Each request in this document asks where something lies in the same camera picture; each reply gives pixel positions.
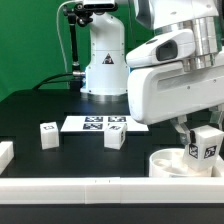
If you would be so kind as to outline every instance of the black and white pattern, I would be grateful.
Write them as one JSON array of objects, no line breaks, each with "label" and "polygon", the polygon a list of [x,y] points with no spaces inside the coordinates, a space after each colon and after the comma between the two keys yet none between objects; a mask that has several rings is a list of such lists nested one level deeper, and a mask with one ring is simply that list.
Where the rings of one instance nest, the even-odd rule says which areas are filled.
[{"label": "black and white pattern", "polygon": [[123,142],[123,140],[124,140],[124,132],[122,131],[121,132],[121,142]]},{"label": "black and white pattern", "polygon": [[216,152],[216,148],[217,146],[212,146],[212,147],[209,147],[205,150],[205,156],[204,156],[204,159],[208,159],[212,156],[215,155],[215,152]]},{"label": "black and white pattern", "polygon": [[196,145],[189,145],[189,154],[194,158],[198,159],[198,147]]},{"label": "black and white pattern", "polygon": [[108,117],[108,122],[126,122],[126,117]]},{"label": "black and white pattern", "polygon": [[83,125],[83,130],[102,130],[103,129],[103,124],[98,124],[98,123],[86,123]]},{"label": "black and white pattern", "polygon": [[103,122],[103,117],[86,117],[85,122]]},{"label": "black and white pattern", "polygon": [[121,129],[121,127],[119,127],[119,126],[112,126],[112,127],[110,127],[110,129],[117,131],[117,130]]},{"label": "black and white pattern", "polygon": [[44,127],[44,129],[47,130],[47,131],[52,130],[52,129],[54,129],[54,126],[46,126],[46,127]]}]

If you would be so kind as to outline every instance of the black tabletop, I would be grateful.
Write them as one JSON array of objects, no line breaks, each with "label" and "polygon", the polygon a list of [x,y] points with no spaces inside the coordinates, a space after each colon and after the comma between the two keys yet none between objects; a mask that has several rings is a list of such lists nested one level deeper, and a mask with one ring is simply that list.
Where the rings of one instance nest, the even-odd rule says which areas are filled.
[{"label": "black tabletop", "polygon": [[[104,147],[103,132],[60,133],[58,148],[42,150],[40,124],[55,121],[60,130],[68,115],[129,115],[129,108],[127,101],[93,102],[69,90],[24,90],[11,94],[0,103],[0,141],[13,141],[15,158],[0,177],[148,177],[148,160],[153,152],[183,147],[179,135],[165,121],[151,125],[146,132],[127,132],[119,151]],[[209,118],[210,112],[203,110],[188,115],[187,125],[202,126],[208,124]],[[30,223],[31,217],[36,217],[32,223],[188,223],[190,220],[198,224],[222,223],[223,207],[1,205],[0,214],[5,218],[1,223],[12,223],[16,217],[21,220],[19,223]]]}]

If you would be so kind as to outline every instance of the small white block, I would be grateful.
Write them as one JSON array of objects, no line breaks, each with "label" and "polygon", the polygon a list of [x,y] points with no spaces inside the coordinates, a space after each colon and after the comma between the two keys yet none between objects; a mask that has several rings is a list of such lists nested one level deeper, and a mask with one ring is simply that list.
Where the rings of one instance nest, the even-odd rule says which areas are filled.
[{"label": "small white block", "polygon": [[208,125],[195,128],[193,131],[196,143],[185,147],[183,161],[193,170],[200,172],[216,163],[224,132]]},{"label": "small white block", "polygon": [[12,142],[1,142],[0,143],[0,174],[4,171],[7,165],[14,157],[13,143]]},{"label": "small white block", "polygon": [[125,141],[126,130],[124,123],[110,124],[104,131],[104,147],[120,149]]},{"label": "small white block", "polygon": [[59,134],[56,122],[40,125],[42,149],[50,149],[59,146]]}]

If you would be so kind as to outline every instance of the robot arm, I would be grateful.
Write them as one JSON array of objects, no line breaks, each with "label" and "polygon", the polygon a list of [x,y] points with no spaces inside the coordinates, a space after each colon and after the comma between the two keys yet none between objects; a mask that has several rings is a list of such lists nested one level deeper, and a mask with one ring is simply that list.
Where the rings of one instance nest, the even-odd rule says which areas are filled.
[{"label": "robot arm", "polygon": [[153,28],[155,37],[126,57],[134,68],[128,79],[131,116],[147,125],[171,119],[185,145],[184,162],[197,172],[208,169],[216,162],[224,133],[208,125],[188,130],[185,122],[186,114],[215,106],[211,120],[219,126],[223,121],[224,48],[216,4],[213,0],[141,4],[135,1],[137,19]]},{"label": "robot arm", "polygon": [[[85,69],[85,79],[82,79],[84,81],[80,91],[83,98],[103,102],[127,98],[129,68],[125,63],[124,25],[108,14],[118,9],[117,2],[128,3],[115,0],[83,0],[66,13],[71,31],[75,29],[76,24],[81,27],[88,25],[90,28],[91,61]],[[75,53],[75,34],[71,36],[71,42]],[[83,72],[77,71],[77,61],[77,57],[73,57],[73,75],[80,76]]]}]

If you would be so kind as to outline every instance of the green screen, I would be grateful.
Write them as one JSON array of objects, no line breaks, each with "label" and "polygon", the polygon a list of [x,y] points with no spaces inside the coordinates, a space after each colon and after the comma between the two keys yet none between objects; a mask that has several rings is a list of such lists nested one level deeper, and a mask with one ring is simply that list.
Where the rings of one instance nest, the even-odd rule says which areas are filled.
[{"label": "green screen", "polygon": [[[63,0],[1,0],[0,8],[0,100],[10,93],[31,89],[50,76],[64,73],[64,63],[56,30],[56,13]],[[128,5],[112,13],[125,25],[126,53],[152,37],[152,32],[135,21],[130,28]],[[60,30],[71,68],[71,45],[67,19],[61,13]],[[77,27],[79,61],[84,69],[90,61],[89,28]],[[66,84],[43,88],[67,88]]]}]

